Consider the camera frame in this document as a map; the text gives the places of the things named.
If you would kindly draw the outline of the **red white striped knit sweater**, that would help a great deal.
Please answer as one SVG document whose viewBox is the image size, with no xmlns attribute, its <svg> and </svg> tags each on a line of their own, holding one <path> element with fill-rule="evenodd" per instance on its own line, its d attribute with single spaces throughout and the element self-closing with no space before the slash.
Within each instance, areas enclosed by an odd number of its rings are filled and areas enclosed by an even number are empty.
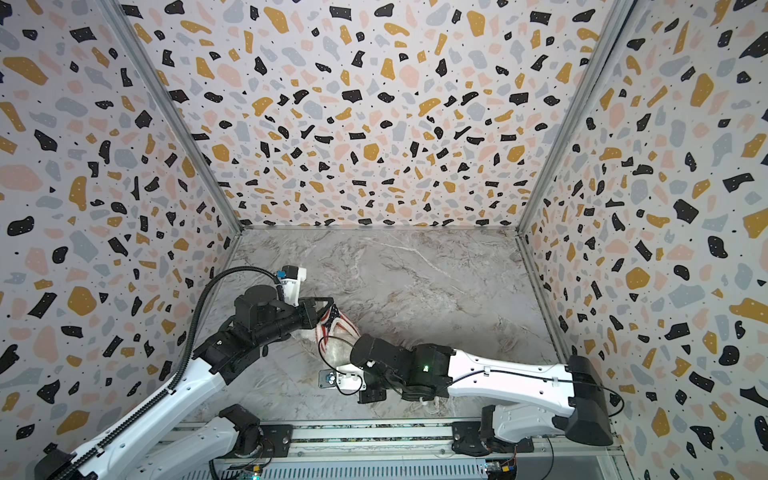
<svg viewBox="0 0 768 480">
<path fill-rule="evenodd" d="M 315 337 L 319 343 L 319 349 L 324 355 L 328 355 L 335 347 L 335 337 L 354 344 L 361 333 L 357 326 L 338 308 L 333 305 L 320 319 L 315 328 Z"/>
</svg>

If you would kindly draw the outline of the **white plush teddy bear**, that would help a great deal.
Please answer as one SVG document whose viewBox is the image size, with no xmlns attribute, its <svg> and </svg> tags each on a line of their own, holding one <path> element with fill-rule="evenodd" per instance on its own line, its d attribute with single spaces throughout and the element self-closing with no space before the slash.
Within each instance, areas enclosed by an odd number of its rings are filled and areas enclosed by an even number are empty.
<svg viewBox="0 0 768 480">
<path fill-rule="evenodd" d="M 316 346 L 317 350 L 320 354 L 320 357 L 322 360 L 324 360 L 328 365 L 333 367 L 334 369 L 341 370 L 346 365 L 350 365 L 350 354 L 352 351 L 352 348 L 354 344 L 350 344 L 349 342 L 343 341 L 342 339 L 335 337 L 335 347 L 329 351 L 328 355 L 324 355 L 320 349 L 319 349 L 319 343 L 316 340 Z"/>
</svg>

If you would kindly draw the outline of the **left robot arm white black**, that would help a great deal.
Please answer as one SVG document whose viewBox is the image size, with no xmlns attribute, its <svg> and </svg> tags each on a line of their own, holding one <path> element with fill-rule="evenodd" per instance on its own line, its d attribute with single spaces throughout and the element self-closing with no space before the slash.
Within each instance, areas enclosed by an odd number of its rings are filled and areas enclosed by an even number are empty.
<svg viewBox="0 0 768 480">
<path fill-rule="evenodd" d="M 49 444 L 37 479 L 165 479 L 245 447 L 259 449 L 258 419 L 235 405 L 201 433 L 156 449 L 181 420 L 259 360 L 269 345 L 312 330 L 332 308 L 331 297 L 286 302 L 280 287 L 257 285 L 234 301 L 234 313 L 179 366 L 153 396 L 122 421 L 71 453 Z"/>
</svg>

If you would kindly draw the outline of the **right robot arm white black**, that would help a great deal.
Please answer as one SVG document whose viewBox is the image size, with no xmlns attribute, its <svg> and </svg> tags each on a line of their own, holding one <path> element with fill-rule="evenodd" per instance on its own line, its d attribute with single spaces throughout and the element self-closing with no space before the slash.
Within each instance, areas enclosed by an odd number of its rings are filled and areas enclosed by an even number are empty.
<svg viewBox="0 0 768 480">
<path fill-rule="evenodd" d="M 591 362 L 573 355 L 564 364 L 491 360 L 448 346 L 395 346 L 370 335 L 353 345 L 338 367 L 336 385 L 360 403 L 383 401 L 389 390 L 404 401 L 480 397 L 482 410 L 472 455 L 506 452 L 536 436 L 564 435 L 589 446 L 613 443 L 605 388 Z"/>
</svg>

